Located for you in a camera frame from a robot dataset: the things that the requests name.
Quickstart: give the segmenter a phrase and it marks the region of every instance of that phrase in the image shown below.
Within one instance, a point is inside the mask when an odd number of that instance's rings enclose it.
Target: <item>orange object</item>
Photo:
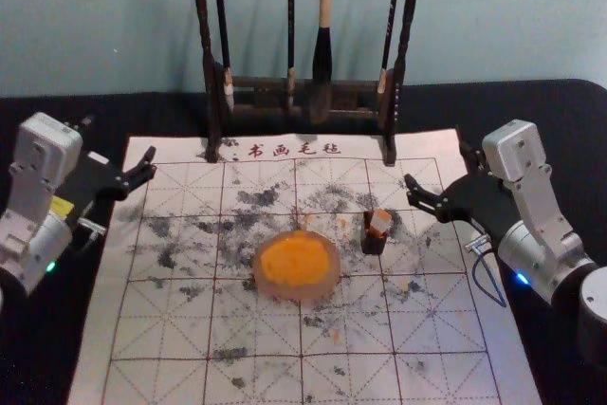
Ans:
[[[283,299],[313,300],[329,295],[340,279],[340,257],[325,237],[288,231],[259,247],[253,257],[257,287]]]

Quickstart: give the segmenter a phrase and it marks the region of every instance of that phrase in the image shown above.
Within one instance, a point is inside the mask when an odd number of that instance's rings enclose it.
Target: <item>calligraphy brush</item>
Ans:
[[[388,68],[388,57],[390,55],[390,43],[392,42],[392,27],[395,23],[396,0],[390,0],[388,11],[388,26],[386,27],[386,39],[383,44],[383,57],[381,59],[381,70],[377,83],[377,99],[380,100],[386,90],[386,68]]]
[[[321,0],[319,8],[319,33],[312,61],[313,95],[310,99],[312,123],[322,123],[331,110],[331,0]]]
[[[411,23],[414,19],[416,1],[417,0],[405,0],[405,8],[402,12],[402,29],[400,31],[400,41],[398,43],[398,52],[396,54],[390,99],[389,102],[383,103],[383,109],[380,109],[379,112],[379,122],[385,130],[393,129],[395,118],[398,115],[398,101],[402,91],[402,84],[405,79],[405,57],[407,55],[407,48],[409,47]]]
[[[230,111],[234,109],[234,86],[231,80],[230,47],[228,45],[228,25],[226,23],[226,5],[224,0],[217,1],[217,17],[219,19],[219,37],[221,40],[221,54],[224,62],[224,94]]]
[[[286,93],[288,95],[287,109],[293,107],[295,95],[295,0],[287,0],[288,4],[288,70],[286,73]]]

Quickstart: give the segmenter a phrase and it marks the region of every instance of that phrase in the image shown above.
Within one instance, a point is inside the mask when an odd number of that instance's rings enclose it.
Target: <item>black tablecloth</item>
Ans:
[[[584,81],[465,83],[407,87],[397,131],[459,126],[482,137],[511,119],[538,124],[561,210],[586,250],[607,264],[607,91]],[[195,94],[132,94],[0,100],[0,208],[18,124],[36,111],[59,120],[96,116],[86,147],[116,163],[129,136],[199,136],[206,132],[204,99]],[[298,132],[374,134],[369,120],[330,121],[313,128],[280,119],[235,122],[231,135]],[[107,222],[111,207],[100,207]],[[65,255],[28,299],[18,331],[0,351],[0,403],[64,403],[77,362],[83,323],[101,247]],[[586,365],[575,347],[575,324],[557,317],[529,288],[504,274],[505,287],[545,404],[607,403],[607,375]]]

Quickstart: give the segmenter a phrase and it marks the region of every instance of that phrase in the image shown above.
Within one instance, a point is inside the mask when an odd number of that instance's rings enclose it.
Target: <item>yellow label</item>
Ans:
[[[50,202],[50,209],[65,220],[69,213],[72,212],[72,209],[74,209],[74,205],[69,201],[61,199],[59,196],[53,196]]]

